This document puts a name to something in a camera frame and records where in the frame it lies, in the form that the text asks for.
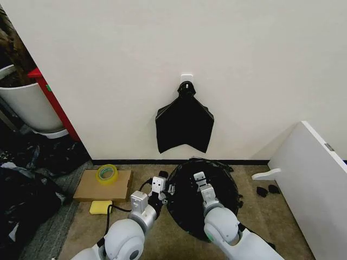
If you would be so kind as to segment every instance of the carpet floor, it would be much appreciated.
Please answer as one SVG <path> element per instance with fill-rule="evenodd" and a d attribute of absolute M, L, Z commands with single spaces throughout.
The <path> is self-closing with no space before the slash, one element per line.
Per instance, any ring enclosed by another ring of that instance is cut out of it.
<path fill-rule="evenodd" d="M 120 165 L 119 169 L 131 169 L 134 173 L 131 192 L 160 170 L 171 173 L 176 165 Z M 268 171 L 267 166 L 232 166 L 232 176 L 243 195 L 243 207 L 237 215 L 240 222 L 252 229 L 267 241 L 274 243 L 279 254 L 286 260 L 314 259 L 306 240 L 301 233 L 284 197 L 281 194 L 269 194 L 266 198 L 256 194 L 256 187 L 267 188 L 273 181 L 252 181 L 255 173 Z M 144 192 L 149 192 L 147 185 Z M 117 205 L 130 209 L 127 203 Z M 65 243 L 59 255 L 60 260 L 69 260 L 79 251 L 92 247 L 104 234 L 105 215 L 90 215 L 90 203 L 80 203 L 72 224 L 68 230 Z M 127 217 L 126 212 L 113 210 L 110 223 Z M 46 241 L 43 245 L 51 247 Z M 211 243 L 202 242 L 183 231 L 172 219 L 165 206 L 153 229 L 145 241 L 144 252 L 140 258 L 145 259 L 226 259 L 222 251 Z"/>

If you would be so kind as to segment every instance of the white pot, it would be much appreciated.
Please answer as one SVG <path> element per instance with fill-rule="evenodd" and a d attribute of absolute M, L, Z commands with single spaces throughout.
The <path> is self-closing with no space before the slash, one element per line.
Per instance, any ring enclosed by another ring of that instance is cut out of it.
<path fill-rule="evenodd" d="M 15 71 L 13 65 L 0 69 L 0 80 Z M 40 133 L 53 133 L 64 129 L 37 83 L 16 88 L 0 88 L 0 96 L 32 129 Z"/>

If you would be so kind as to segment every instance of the black plastic bag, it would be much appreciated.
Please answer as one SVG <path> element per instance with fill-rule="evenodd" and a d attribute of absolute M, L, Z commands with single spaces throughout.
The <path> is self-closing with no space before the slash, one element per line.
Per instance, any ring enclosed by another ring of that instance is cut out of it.
<path fill-rule="evenodd" d="M 198 172 L 204 172 L 207 183 L 212 184 L 224 207 L 237 214 L 240 195 L 230 174 L 232 171 L 230 166 L 218 161 L 192 158 L 171 173 L 167 187 L 174 185 L 175 192 L 169 197 L 167 208 L 183 230 L 200 240 L 209 241 L 204 233 L 203 199 L 193 176 Z"/>
<path fill-rule="evenodd" d="M 0 167 L 0 200 L 0 255 L 15 258 L 66 196 L 52 180 L 39 173 Z"/>
<path fill-rule="evenodd" d="M 39 134 L 17 136 L 7 153 L 3 163 L 11 161 L 29 170 L 45 168 L 51 177 L 69 174 L 90 160 L 84 145 L 69 135 L 57 139 Z"/>
<path fill-rule="evenodd" d="M 194 98 L 190 81 L 183 82 L 179 96 L 158 110 L 156 116 L 157 142 L 160 153 L 187 144 L 205 153 L 210 142 L 214 117 L 208 108 Z"/>

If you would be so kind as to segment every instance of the cardboard box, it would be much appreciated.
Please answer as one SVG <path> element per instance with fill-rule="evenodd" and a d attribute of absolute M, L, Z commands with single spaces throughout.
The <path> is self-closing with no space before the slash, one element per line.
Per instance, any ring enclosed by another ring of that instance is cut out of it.
<path fill-rule="evenodd" d="M 119 170 L 118 179 L 112 184 L 100 184 L 95 175 L 98 170 L 85 170 L 76 189 L 74 199 L 80 202 L 93 200 L 112 200 L 126 202 L 129 197 L 132 181 L 131 170 Z"/>

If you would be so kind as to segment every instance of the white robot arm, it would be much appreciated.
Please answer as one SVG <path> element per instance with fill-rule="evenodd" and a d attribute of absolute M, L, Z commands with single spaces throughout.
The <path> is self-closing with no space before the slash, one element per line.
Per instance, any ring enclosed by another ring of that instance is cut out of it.
<path fill-rule="evenodd" d="M 75 255 L 72 260 L 137 260 L 140 258 L 145 235 L 153 227 L 165 199 L 166 177 L 153 177 L 150 197 L 135 191 L 131 194 L 132 211 L 128 219 L 113 223 L 108 233 L 92 248 Z"/>
<path fill-rule="evenodd" d="M 194 174 L 194 178 L 204 201 L 205 234 L 229 259 L 284 260 L 261 237 L 243 226 L 231 210 L 223 207 L 203 172 Z"/>

